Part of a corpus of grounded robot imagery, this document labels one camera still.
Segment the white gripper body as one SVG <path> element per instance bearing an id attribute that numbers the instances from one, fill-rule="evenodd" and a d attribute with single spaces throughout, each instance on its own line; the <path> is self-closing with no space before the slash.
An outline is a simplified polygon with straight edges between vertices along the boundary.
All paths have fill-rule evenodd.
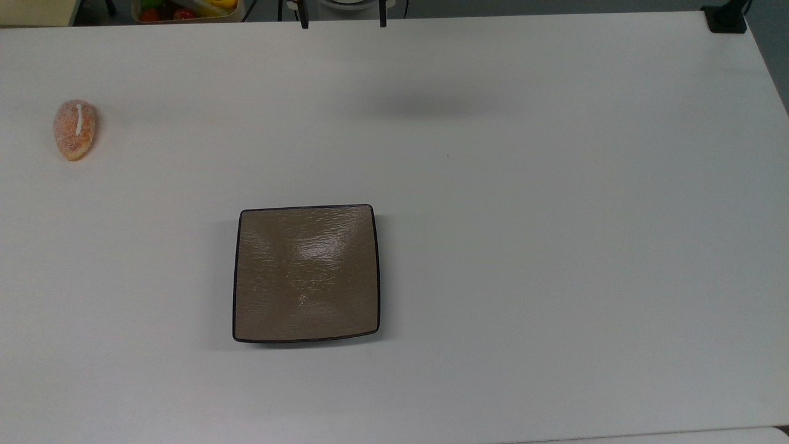
<path id="1" fill-rule="evenodd" d="M 308 14 L 377 14 L 382 1 L 287 1 L 287 8 L 298 11 L 298 3 L 304 3 Z M 395 6 L 395 1 L 383 1 L 386 9 Z"/>

